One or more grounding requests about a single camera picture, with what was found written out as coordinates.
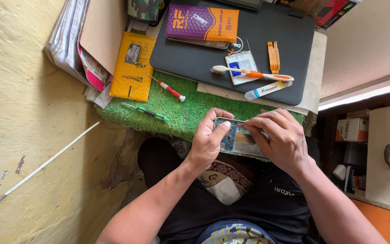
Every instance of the white cable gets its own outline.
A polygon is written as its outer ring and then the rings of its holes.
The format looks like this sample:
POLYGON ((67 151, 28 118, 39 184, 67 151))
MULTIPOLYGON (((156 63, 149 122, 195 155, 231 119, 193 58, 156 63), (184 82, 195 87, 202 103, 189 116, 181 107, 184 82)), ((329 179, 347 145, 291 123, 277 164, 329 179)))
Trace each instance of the white cable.
POLYGON ((73 143, 79 140, 82 136, 84 136, 88 131, 96 127, 96 125, 100 124, 101 121, 95 123, 90 128, 88 128, 86 131, 84 131, 82 134, 80 134, 75 140, 70 142, 66 147, 64 147, 61 151, 59 151, 57 154, 55 154, 52 158, 50 158, 48 161, 46 161, 44 164, 42 164, 39 168, 34 170, 30 175, 25 177, 23 180, 21 180, 19 183, 16 184, 16 186, 13 186, 10 190, 8 190, 4 195, 0 197, 0 201, 3 200, 5 197, 8 196, 8 194, 12 193, 14 190, 16 190, 19 186, 21 186, 25 181, 29 180, 33 175, 35 175, 37 172, 39 172, 42 168, 44 168, 46 165, 48 165, 52 160, 54 160, 56 157, 58 157, 60 154, 62 154, 66 149, 68 149, 73 143))

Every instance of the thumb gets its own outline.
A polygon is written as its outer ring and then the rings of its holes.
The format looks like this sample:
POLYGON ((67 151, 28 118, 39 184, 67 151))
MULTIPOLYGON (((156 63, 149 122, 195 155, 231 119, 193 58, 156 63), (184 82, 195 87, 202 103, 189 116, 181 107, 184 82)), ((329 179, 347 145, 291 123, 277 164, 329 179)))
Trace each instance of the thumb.
POLYGON ((230 131, 230 127, 231 123, 229 121, 225 121, 214 129, 210 137, 215 145, 219 145, 221 143, 224 136, 228 133, 228 131, 230 131))
POLYGON ((270 144, 269 140, 265 135, 263 135, 258 129, 258 127, 251 126, 251 125, 245 125, 246 128, 249 129, 251 132, 251 136, 253 140, 257 143, 257 145, 260 147, 262 153, 270 153, 270 144))

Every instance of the green towel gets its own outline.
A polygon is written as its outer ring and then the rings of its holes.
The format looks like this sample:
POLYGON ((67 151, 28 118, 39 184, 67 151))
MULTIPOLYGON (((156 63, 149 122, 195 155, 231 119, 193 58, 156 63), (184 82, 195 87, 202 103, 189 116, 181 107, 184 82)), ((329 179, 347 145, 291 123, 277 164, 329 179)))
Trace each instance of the green towel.
MULTIPOLYGON (((234 114, 236 120, 250 119, 260 114, 260 109, 274 110, 274 107, 231 100, 208 93, 198 92, 197 83, 194 81, 154 71, 153 76, 171 86, 181 95, 186 96, 184 102, 174 97, 163 89, 155 80, 151 82, 148 102, 138 102, 130 99, 114 97, 111 102, 102 109, 97 107, 97 112, 106 120, 134 127, 138 130, 151 131, 178 136, 192 141, 193 134, 198 123, 205 113, 212 108, 221 108, 234 114), (134 108, 122 104, 143 107, 151 112, 165 115, 169 121, 160 121, 146 114, 137 112, 134 108)), ((301 124, 303 115, 291 112, 294 118, 301 124)))

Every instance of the cabinet handle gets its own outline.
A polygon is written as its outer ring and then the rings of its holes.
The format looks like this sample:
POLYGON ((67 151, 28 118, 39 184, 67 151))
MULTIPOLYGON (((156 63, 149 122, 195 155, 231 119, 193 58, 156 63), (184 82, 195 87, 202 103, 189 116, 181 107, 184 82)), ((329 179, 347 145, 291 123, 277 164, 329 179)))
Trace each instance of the cabinet handle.
POLYGON ((385 162, 386 164, 389 166, 390 168, 390 163, 389 163, 389 150, 390 150, 390 143, 388 145, 386 145, 385 147, 385 153, 384 153, 384 156, 385 156, 385 162))

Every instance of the patterned cloth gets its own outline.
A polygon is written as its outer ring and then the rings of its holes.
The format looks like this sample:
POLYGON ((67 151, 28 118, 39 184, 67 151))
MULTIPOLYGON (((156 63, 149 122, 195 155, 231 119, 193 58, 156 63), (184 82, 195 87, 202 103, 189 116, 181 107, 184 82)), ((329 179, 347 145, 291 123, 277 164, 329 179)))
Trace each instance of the patterned cloth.
POLYGON ((243 196, 255 181, 255 175, 241 164, 231 160, 226 155, 219 155, 210 168, 198 176, 206 188, 214 186, 226 177, 230 177, 243 196))

